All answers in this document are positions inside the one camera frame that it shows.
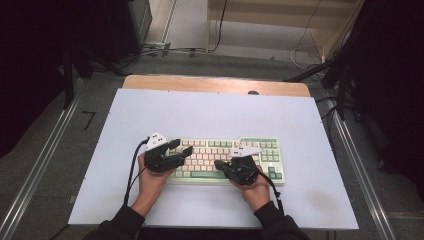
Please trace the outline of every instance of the keyboard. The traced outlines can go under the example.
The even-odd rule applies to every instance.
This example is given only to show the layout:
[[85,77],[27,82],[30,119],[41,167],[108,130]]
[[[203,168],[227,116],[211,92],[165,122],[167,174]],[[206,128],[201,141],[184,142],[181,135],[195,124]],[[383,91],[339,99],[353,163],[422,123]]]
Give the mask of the keyboard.
[[183,149],[189,146],[193,146],[193,154],[187,157],[185,164],[177,168],[173,175],[168,178],[168,183],[231,185],[224,173],[215,168],[214,161],[230,161],[230,150],[240,145],[262,148],[264,151],[252,155],[256,165],[262,167],[264,174],[271,178],[275,185],[281,186],[285,181],[280,144],[275,138],[179,139],[181,139],[181,145],[176,149],[169,150],[168,154],[181,153]]

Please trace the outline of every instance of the black curtain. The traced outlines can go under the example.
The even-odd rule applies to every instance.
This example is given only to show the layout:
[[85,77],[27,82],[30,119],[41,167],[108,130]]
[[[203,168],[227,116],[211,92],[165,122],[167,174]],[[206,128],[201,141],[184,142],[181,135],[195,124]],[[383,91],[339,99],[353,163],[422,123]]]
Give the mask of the black curtain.
[[10,152],[62,91],[61,1],[0,2],[0,157]]

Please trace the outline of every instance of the metal rail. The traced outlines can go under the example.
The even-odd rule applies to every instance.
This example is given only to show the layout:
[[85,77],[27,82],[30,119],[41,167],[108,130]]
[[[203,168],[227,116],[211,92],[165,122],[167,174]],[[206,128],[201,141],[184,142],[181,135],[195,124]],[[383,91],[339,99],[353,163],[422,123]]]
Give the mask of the metal rail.
[[67,110],[63,110],[56,125],[53,128],[46,144],[44,145],[40,155],[37,158],[31,172],[25,180],[23,186],[15,196],[12,204],[10,205],[6,217],[0,226],[0,239],[9,240],[12,236],[28,207],[32,196],[34,195],[37,186],[43,177],[47,166],[49,165],[50,159],[52,158],[54,151],[66,130],[69,121],[78,105],[80,92],[85,86],[84,79],[78,79],[76,83],[76,95],[74,100],[71,102]]

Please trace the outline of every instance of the white board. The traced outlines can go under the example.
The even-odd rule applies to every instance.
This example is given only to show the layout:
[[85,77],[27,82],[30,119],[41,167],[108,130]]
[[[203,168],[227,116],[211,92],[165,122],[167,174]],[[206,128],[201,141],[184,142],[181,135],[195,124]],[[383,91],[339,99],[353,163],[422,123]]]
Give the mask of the white board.
[[[134,150],[153,131],[168,139],[278,138],[286,177],[278,190],[285,213],[301,228],[358,229],[313,98],[130,89],[115,96],[69,224],[99,224],[115,216]],[[137,193],[136,183],[130,204]],[[233,186],[170,184],[146,225],[260,227]]]

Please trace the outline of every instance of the black sleeve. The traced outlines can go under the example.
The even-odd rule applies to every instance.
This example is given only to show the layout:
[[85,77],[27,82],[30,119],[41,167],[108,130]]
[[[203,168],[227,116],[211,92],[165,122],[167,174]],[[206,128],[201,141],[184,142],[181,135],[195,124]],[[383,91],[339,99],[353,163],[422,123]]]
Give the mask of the black sleeve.
[[309,237],[300,230],[293,218],[280,212],[272,201],[268,202],[256,212],[255,216],[261,222],[264,230],[261,232],[263,240],[301,240]]
[[134,240],[144,220],[132,208],[122,206],[111,221],[102,222],[98,229],[88,233],[83,240]]

